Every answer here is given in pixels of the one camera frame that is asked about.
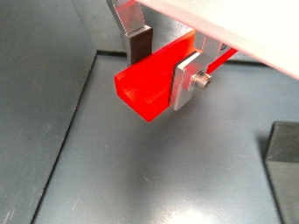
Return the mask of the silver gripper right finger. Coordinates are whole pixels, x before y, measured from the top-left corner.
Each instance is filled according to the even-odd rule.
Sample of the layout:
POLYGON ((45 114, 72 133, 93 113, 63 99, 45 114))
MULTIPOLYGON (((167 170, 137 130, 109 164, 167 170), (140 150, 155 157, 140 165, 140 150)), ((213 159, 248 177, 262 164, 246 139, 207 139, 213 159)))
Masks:
POLYGON ((230 47, 197 31, 191 46, 191 53, 173 67, 169 97, 173 110, 189 101, 195 88, 204 90, 209 86, 211 73, 230 59, 230 47))

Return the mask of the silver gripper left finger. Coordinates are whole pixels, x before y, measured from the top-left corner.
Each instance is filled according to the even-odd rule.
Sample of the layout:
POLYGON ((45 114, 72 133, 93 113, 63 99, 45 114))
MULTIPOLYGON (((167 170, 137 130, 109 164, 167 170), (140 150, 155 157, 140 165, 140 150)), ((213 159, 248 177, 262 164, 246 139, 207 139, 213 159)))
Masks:
POLYGON ((152 53, 153 29, 136 0, 107 0, 107 5, 120 29, 127 64, 133 65, 152 53))

